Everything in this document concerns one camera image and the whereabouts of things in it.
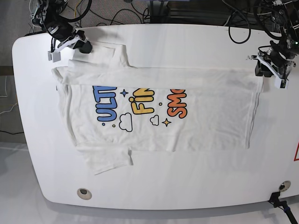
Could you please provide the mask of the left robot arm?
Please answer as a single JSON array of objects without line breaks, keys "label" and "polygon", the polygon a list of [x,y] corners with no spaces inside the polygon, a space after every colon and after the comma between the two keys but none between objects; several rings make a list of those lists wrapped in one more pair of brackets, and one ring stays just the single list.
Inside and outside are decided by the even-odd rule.
[{"label": "left robot arm", "polygon": [[[272,34],[261,21],[261,9],[270,13],[271,21],[278,26],[280,36]],[[296,66],[294,59],[299,55],[299,2],[256,0],[252,10],[257,25],[272,39],[269,45],[258,48],[257,55],[251,56],[251,59],[257,61],[255,75],[287,80],[292,68]]]}]

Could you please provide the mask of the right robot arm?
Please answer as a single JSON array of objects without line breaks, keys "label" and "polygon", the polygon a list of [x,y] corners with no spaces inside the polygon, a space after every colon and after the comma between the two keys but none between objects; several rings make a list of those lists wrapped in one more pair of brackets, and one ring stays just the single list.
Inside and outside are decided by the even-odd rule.
[{"label": "right robot arm", "polygon": [[75,29],[71,24],[85,17],[92,1],[88,1],[85,11],[74,19],[60,15],[67,4],[66,0],[38,0],[35,10],[31,12],[31,21],[34,26],[40,27],[51,36],[50,55],[57,54],[66,47],[89,54],[93,47],[87,40],[84,31]]}]

